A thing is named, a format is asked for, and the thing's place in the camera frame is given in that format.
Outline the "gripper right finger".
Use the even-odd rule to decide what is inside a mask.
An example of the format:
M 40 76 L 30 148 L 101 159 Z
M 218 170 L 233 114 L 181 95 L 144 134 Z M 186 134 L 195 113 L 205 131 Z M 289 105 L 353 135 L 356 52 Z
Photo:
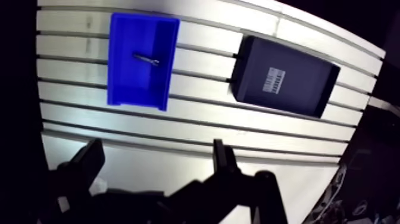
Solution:
M 287 223 L 276 176 L 242 173 L 232 147 L 213 142 L 214 173 L 192 181 L 162 202 L 163 223 L 220 223 L 237 206 L 249 207 L 252 223 Z

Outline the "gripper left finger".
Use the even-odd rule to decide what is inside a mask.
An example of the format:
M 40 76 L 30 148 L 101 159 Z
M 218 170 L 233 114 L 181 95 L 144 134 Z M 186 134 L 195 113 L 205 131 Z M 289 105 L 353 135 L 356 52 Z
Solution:
M 50 170 L 45 182 L 46 196 L 40 211 L 42 223 L 55 223 L 62 216 L 60 197 L 65 197 L 70 211 L 83 207 L 91 198 L 90 186 L 105 163 L 102 141 L 90 140 L 70 161 Z

